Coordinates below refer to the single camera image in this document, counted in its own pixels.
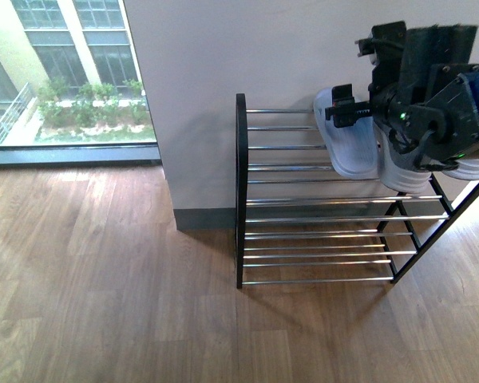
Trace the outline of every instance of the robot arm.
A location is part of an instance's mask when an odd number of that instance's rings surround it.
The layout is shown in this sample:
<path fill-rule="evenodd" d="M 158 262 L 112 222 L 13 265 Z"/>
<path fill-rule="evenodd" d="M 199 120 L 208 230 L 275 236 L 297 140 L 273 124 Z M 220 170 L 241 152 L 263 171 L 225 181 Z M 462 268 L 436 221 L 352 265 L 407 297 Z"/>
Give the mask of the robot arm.
<path fill-rule="evenodd" d="M 370 100 L 355 103 L 351 85 L 332 90 L 326 118 L 343 128 L 372 116 L 399 153 L 414 154 L 410 170 L 455 168 L 479 158 L 479 64 L 469 64 L 476 26 L 407 30 L 404 22 L 375 26 L 357 41 L 374 65 Z"/>

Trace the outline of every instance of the railing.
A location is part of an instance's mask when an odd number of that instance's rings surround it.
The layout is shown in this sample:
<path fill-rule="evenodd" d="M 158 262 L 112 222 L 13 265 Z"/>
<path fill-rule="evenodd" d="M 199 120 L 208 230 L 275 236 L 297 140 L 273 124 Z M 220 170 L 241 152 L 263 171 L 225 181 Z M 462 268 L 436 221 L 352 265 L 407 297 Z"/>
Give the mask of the railing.
<path fill-rule="evenodd" d="M 34 91 L 32 90 L 32 86 L 27 82 L 0 118 L 0 144 L 7 138 L 10 130 L 14 124 L 18 122 L 19 117 L 25 112 L 26 107 L 33 98 Z"/>

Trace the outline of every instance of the shoe rack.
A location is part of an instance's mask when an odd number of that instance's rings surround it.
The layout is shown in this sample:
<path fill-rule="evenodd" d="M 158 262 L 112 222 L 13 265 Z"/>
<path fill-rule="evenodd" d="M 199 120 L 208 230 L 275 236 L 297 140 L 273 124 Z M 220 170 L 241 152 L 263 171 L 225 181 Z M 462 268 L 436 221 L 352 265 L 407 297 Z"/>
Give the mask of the shoe rack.
<path fill-rule="evenodd" d="M 429 179 L 427 190 L 431 192 L 425 195 L 396 191 L 330 195 L 329 191 L 341 191 L 343 185 L 351 184 L 359 191 L 372 192 L 374 189 L 366 185 L 379 180 L 343 179 L 322 160 L 281 163 L 270 158 L 271 153 L 326 151 L 322 139 L 315 144 L 278 144 L 277 140 L 275 144 L 249 144 L 251 134 L 266 135 L 270 140 L 270 136 L 286 133 L 308 136 L 315 132 L 319 140 L 319 131 L 311 124 L 248 123 L 254 115 L 305 114 L 311 119 L 314 112 L 247 109 L 245 95 L 236 95 L 236 287 L 397 283 L 479 196 L 479 182 L 456 207 L 435 175 Z M 263 160 L 253 160 L 254 152 L 263 152 Z M 320 185 L 323 196 L 291 195 L 295 188 L 316 185 Z M 274 186 L 287 190 L 288 195 L 271 198 L 265 192 L 261 198 L 255 196 L 260 188 Z M 439 212 L 415 208 L 420 203 L 433 203 Z M 423 224 L 424 234 L 418 229 Z"/>

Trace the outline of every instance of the laminate flooring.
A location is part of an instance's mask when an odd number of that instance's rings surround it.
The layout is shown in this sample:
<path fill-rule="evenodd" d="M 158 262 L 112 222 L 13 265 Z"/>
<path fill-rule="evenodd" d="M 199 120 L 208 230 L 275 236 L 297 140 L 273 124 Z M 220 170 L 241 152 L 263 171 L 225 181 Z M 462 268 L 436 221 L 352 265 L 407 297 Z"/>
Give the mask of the laminate flooring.
<path fill-rule="evenodd" d="M 0 382 L 479 382 L 479 200 L 396 286 L 235 288 L 161 167 L 0 170 Z"/>

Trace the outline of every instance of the white shoe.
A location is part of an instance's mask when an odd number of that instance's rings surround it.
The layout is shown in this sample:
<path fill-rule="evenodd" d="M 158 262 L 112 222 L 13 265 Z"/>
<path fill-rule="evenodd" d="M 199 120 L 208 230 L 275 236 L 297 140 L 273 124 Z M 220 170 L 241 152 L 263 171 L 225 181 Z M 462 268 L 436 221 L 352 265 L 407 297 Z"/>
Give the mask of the white shoe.
<path fill-rule="evenodd" d="M 378 145 L 373 119 L 362 118 L 353 126 L 336 128 L 333 120 L 325 119 L 325 108 L 331 106 L 331 88 L 321 90 L 314 100 L 314 114 L 334 170 L 353 180 L 378 178 Z"/>
<path fill-rule="evenodd" d="M 479 160 L 456 160 L 456 162 L 460 165 L 456 170 L 447 170 L 442 173 L 458 180 L 479 180 Z"/>
<path fill-rule="evenodd" d="M 378 174 L 382 183 L 396 192 L 409 194 L 423 192 L 428 185 L 431 173 L 413 172 L 397 166 L 390 154 L 391 146 L 388 137 L 376 124 L 373 124 L 373 126 L 380 143 L 381 152 L 378 161 Z"/>

